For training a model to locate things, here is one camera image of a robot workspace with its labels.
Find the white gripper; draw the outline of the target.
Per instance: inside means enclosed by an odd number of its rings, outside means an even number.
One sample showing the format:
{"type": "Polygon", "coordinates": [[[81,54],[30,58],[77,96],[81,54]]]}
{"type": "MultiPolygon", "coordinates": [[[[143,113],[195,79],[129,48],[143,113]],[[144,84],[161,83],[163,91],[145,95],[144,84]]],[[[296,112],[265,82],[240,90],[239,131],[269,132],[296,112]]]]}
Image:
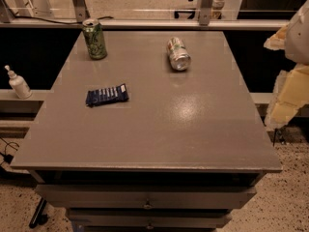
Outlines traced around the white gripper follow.
{"type": "Polygon", "coordinates": [[[300,63],[276,77],[265,118],[267,130],[274,131],[288,125],[299,109],[309,103],[309,0],[295,13],[288,26],[267,38],[264,47],[285,49],[288,59],[300,63]]]}

